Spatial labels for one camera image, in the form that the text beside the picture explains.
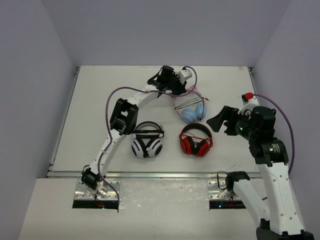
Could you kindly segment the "pink blue cat-ear headphones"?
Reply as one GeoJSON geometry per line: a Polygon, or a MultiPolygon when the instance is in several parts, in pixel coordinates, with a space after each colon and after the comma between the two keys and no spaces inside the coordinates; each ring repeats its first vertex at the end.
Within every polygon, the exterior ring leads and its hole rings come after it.
{"type": "Polygon", "coordinates": [[[196,97],[181,104],[177,104],[177,97],[173,97],[173,109],[186,124],[200,122],[207,114],[206,101],[209,101],[209,99],[204,97],[195,85],[187,88],[186,92],[196,97]]]}

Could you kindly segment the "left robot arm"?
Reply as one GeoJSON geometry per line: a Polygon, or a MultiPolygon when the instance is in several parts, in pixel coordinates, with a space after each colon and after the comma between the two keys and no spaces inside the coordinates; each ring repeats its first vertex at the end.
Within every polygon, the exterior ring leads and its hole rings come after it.
{"type": "Polygon", "coordinates": [[[105,180],[105,175],[121,142],[126,136],[134,132],[137,126],[139,110],[162,95],[169,97],[187,96],[189,94],[186,90],[187,80],[193,76],[195,78],[198,77],[197,72],[190,66],[183,66],[181,70],[175,71],[173,67],[163,65],[154,76],[147,80],[143,89],[122,86],[110,93],[105,104],[107,137],[94,161],[85,166],[81,173],[81,182],[91,192],[99,192],[99,188],[103,185],[115,190],[105,180]],[[119,98],[115,102],[112,113],[109,114],[111,98],[120,90],[131,90],[136,94],[128,98],[119,98]]]}

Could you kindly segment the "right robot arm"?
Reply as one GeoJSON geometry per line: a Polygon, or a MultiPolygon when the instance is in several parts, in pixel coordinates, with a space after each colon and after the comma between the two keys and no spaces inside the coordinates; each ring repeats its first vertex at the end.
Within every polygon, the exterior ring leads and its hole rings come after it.
{"type": "Polygon", "coordinates": [[[250,114],[224,106],[220,113],[206,121],[214,132],[225,126],[228,136],[248,141],[249,151],[261,174],[267,203],[257,194],[244,171],[228,172],[228,192],[238,196],[256,225],[258,240],[313,240],[299,217],[289,178],[289,158],[285,144],[275,134],[276,111],[254,106],[250,114]]]}

